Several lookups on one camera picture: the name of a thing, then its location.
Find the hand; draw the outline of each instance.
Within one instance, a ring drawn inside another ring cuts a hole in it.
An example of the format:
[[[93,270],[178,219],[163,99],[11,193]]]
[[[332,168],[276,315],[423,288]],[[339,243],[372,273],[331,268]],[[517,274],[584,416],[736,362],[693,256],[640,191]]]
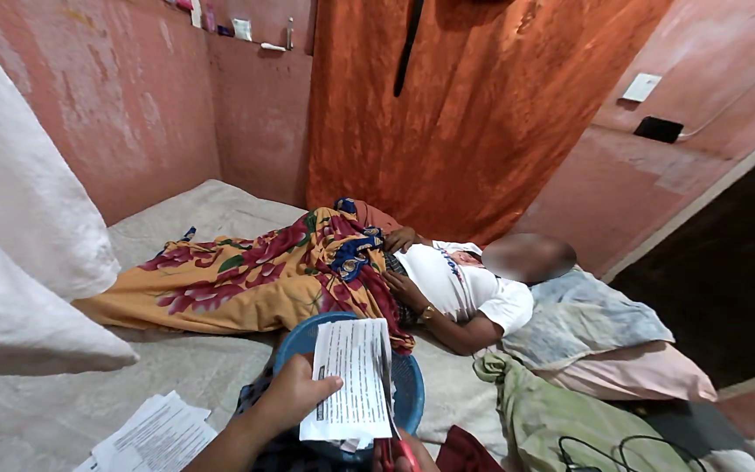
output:
[[[389,291],[395,295],[404,305],[409,306],[417,314],[425,311],[430,305],[427,297],[421,293],[419,287],[408,276],[394,271],[383,272],[383,280],[389,285]]]
[[[420,242],[421,239],[419,239],[415,230],[409,226],[404,226],[402,229],[396,229],[387,234],[383,240],[383,252],[394,253],[401,250],[402,253],[407,253],[410,246]]]
[[[313,357],[312,353],[291,357],[250,408],[276,434],[298,426],[319,402],[342,388],[342,379],[337,376],[313,380]]]
[[[433,463],[433,458],[429,455],[427,448],[425,448],[421,441],[416,437],[410,436],[401,428],[398,428],[398,434],[400,434],[401,438],[404,439],[404,442],[409,445],[409,448],[413,450],[413,455],[416,460],[418,460],[422,472],[438,472],[438,469]],[[409,463],[409,460],[403,456],[398,456],[401,453],[401,447],[395,446],[394,439],[392,439],[392,442],[392,454],[395,455],[395,457],[393,457],[395,470],[397,472],[412,472],[412,465]],[[381,450],[381,448],[374,448],[372,472],[383,472],[383,464],[381,463],[381,459],[383,458],[382,454],[383,450]]]

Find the mattress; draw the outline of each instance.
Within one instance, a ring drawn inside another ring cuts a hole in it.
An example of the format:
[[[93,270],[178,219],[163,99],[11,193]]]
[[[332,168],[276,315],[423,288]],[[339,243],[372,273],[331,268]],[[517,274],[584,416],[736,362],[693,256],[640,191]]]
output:
[[[113,225],[110,236],[123,269],[151,259],[165,241],[191,226],[195,241],[219,235],[254,238],[289,225],[305,210],[261,200],[208,180]],[[244,337],[113,329],[141,360],[112,372],[47,377],[0,376],[0,472],[69,472],[114,433],[144,400],[175,390],[189,404],[212,410],[221,430],[273,352],[274,335]],[[497,388],[479,381],[471,358],[459,357],[424,334],[414,349],[425,377],[419,426],[432,454],[450,426],[475,435],[507,469],[508,446],[496,411]]]

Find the green cloth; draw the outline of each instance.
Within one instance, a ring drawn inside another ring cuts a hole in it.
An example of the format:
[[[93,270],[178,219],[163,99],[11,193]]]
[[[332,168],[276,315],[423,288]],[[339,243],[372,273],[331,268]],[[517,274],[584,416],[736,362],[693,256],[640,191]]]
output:
[[[503,414],[512,446],[532,470],[561,472],[558,438],[578,437],[603,453],[620,459],[618,446],[635,434],[659,437],[645,421],[590,396],[551,385],[507,354],[486,354],[474,362],[483,381],[498,385],[498,410]],[[564,449],[578,465],[603,472],[624,470],[587,446],[571,440]],[[638,472],[687,472],[690,468],[665,443],[634,439],[625,444],[628,465]]]

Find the black strap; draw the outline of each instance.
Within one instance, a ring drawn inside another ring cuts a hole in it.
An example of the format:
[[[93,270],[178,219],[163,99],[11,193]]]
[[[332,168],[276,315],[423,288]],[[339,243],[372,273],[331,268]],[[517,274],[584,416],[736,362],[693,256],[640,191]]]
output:
[[[419,30],[421,9],[425,5],[425,0],[413,1],[413,16],[409,19],[409,27],[407,28],[407,42],[404,43],[404,50],[401,51],[401,61],[398,63],[398,74],[395,76],[395,97],[399,97],[401,95],[401,90],[404,89],[404,78],[407,76],[409,55],[413,52],[415,34]]]

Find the pink wall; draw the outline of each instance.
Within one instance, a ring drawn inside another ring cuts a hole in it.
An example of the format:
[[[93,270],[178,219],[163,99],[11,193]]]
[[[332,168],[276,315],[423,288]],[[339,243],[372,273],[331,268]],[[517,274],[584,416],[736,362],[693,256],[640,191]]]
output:
[[[632,110],[616,101],[638,72],[664,78]],[[737,98],[686,142],[630,134],[648,115],[690,132]],[[566,238],[604,274],[754,148],[755,2],[675,0],[514,230]]]
[[[302,208],[314,5],[221,0],[215,5],[218,23],[249,19],[253,42],[207,38],[223,180],[256,197]],[[285,44],[288,17],[294,18],[294,50],[261,49],[262,42]]]
[[[155,0],[0,2],[0,63],[107,223],[220,176],[204,36]]]

